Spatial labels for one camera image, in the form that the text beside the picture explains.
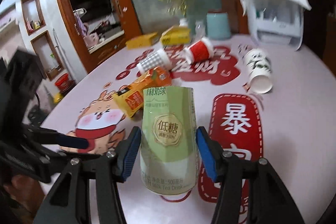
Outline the white plastic organizer box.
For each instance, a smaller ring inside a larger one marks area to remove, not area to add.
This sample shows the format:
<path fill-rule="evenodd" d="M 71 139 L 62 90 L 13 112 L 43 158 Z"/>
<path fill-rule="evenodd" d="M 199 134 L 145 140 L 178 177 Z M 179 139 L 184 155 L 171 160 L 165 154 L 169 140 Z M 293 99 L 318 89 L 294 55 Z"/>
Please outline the white plastic organizer box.
<path fill-rule="evenodd" d="M 290 0 L 249 0 L 249 34 L 259 44 L 279 44 L 296 51 L 302 44 L 303 12 Z"/>

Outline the red paper cup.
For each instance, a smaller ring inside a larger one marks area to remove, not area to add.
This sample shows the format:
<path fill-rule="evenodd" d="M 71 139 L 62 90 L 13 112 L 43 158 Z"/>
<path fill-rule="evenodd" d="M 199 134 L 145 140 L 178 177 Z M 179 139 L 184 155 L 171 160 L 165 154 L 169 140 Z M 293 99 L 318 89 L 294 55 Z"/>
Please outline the red paper cup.
<path fill-rule="evenodd" d="M 184 48 L 183 55 L 189 65 L 206 61 L 214 56 L 214 46 L 210 39 L 204 36 L 197 42 Z"/>

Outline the orange yellow drink cup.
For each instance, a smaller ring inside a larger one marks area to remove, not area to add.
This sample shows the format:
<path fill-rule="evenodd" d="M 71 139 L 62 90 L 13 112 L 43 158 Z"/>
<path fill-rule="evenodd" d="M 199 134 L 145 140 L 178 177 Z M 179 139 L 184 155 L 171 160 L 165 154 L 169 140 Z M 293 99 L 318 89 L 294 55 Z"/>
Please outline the orange yellow drink cup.
<path fill-rule="evenodd" d="M 171 82 L 170 73 L 163 67 L 151 68 L 130 85 L 114 93 L 112 98 L 118 108 L 126 116 L 132 118 L 138 110 L 143 108 L 143 91 L 145 89 L 169 86 Z"/>

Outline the green milk tea cup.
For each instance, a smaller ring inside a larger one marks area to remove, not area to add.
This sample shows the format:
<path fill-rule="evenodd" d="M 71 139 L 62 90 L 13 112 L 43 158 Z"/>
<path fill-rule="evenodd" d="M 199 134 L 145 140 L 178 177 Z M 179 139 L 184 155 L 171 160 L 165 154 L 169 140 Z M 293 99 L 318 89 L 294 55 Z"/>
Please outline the green milk tea cup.
<path fill-rule="evenodd" d="M 197 183 L 199 152 L 192 88 L 144 91 L 140 167 L 142 182 L 161 196 L 189 192 Z"/>

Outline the teal canister with lid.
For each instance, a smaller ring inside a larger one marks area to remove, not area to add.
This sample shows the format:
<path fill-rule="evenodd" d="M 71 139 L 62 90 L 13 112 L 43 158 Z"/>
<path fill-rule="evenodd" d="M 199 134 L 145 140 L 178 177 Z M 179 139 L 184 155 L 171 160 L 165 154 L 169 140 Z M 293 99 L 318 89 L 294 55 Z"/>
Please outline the teal canister with lid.
<path fill-rule="evenodd" d="M 207 36 L 213 40 L 227 40 L 231 37 L 228 14 L 221 10 L 210 10 L 206 16 Z"/>

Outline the white pill bottle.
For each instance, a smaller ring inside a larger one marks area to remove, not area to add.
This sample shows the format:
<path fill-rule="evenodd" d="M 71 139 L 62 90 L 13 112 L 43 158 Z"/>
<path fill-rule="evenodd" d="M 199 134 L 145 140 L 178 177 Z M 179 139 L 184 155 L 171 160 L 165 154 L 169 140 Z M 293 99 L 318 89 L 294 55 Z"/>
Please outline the white pill bottle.
<path fill-rule="evenodd" d="M 188 20 L 187 18 L 181 18 L 179 20 L 179 26 L 180 27 L 183 27 L 183 28 L 188 28 L 189 27 L 189 24 L 188 24 Z"/>

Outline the grey checkered paper cup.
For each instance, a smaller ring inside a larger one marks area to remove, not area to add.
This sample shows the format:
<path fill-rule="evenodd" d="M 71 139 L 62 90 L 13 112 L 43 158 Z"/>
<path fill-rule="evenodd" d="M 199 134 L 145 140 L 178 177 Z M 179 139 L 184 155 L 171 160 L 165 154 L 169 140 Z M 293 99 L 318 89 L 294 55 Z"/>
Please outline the grey checkered paper cup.
<path fill-rule="evenodd" d="M 164 49 L 157 50 L 137 64 L 137 68 L 141 75 L 155 67 L 162 67 L 167 71 L 172 70 L 173 63 L 170 61 L 170 58 Z"/>

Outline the red bucket on floor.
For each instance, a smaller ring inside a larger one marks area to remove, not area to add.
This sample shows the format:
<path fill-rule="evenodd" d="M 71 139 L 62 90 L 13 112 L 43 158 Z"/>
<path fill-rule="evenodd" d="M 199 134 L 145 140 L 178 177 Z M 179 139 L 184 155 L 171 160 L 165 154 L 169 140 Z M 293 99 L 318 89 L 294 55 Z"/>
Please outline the red bucket on floor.
<path fill-rule="evenodd" d="M 64 92 L 71 87 L 72 80 L 69 77 L 68 73 L 64 73 L 55 81 L 55 86 L 59 89 L 60 92 Z"/>

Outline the flat yellow box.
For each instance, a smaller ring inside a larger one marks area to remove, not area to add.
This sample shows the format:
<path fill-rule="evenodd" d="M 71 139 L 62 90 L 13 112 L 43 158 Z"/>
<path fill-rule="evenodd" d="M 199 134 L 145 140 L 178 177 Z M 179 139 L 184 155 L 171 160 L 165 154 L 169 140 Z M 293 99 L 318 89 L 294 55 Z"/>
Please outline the flat yellow box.
<path fill-rule="evenodd" d="M 150 47 L 159 41 L 159 35 L 157 32 L 141 35 L 132 38 L 126 42 L 126 48 L 133 50 L 136 48 Z"/>

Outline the small clear bottle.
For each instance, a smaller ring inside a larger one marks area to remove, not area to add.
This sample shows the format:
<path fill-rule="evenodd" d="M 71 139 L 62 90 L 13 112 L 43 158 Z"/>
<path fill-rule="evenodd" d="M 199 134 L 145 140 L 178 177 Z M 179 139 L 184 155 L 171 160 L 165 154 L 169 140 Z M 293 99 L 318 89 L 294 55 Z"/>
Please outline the small clear bottle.
<path fill-rule="evenodd" d="M 202 20 L 198 20 L 195 22 L 195 38 L 198 40 L 204 36 L 206 36 L 205 24 Z"/>

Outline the open yellow box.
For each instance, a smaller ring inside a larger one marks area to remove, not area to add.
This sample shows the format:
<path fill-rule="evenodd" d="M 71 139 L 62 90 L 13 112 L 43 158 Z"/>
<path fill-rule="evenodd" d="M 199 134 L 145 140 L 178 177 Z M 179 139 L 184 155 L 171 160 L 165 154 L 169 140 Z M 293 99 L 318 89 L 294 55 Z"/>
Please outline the open yellow box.
<path fill-rule="evenodd" d="M 172 26 L 160 37 L 163 46 L 184 45 L 188 44 L 190 40 L 190 29 L 184 26 Z"/>

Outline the white bamboo-print paper cup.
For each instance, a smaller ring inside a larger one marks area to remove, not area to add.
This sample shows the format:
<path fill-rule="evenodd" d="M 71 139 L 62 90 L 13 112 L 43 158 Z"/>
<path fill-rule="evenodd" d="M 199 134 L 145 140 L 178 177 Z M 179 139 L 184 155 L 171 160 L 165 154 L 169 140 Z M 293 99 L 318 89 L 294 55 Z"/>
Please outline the white bamboo-print paper cup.
<path fill-rule="evenodd" d="M 248 83 L 252 92 L 265 94 L 271 91 L 273 88 L 272 67 L 263 50 L 256 48 L 247 52 L 244 56 L 244 65 L 248 72 Z"/>

